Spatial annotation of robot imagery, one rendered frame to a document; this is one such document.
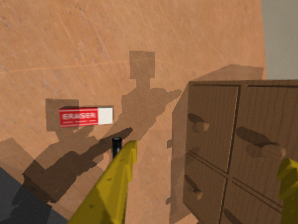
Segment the black battery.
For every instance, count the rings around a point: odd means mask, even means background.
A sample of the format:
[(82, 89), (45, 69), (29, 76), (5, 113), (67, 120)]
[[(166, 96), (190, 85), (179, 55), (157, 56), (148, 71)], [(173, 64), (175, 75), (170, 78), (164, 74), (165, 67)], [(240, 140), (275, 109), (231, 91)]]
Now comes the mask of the black battery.
[(122, 140), (120, 137), (114, 137), (112, 139), (112, 145), (113, 145), (113, 158), (117, 155), (117, 153), (122, 148)]

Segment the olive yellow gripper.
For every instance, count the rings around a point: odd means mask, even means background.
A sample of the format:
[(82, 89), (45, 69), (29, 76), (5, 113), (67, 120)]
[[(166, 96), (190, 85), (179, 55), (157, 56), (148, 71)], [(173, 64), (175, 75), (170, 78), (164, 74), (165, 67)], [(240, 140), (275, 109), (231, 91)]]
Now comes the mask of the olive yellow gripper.
[[(117, 153), (67, 224), (125, 224), (128, 182), (137, 163), (137, 141)], [(281, 224), (298, 224), (298, 162), (285, 158), (279, 167)]]

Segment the red and white eraser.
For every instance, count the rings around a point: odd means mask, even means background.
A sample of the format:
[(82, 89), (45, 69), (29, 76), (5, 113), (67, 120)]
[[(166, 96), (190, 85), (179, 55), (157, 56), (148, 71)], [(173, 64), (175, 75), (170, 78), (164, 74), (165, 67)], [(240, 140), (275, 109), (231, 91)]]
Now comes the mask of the red and white eraser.
[(112, 107), (60, 108), (60, 127), (112, 124)]

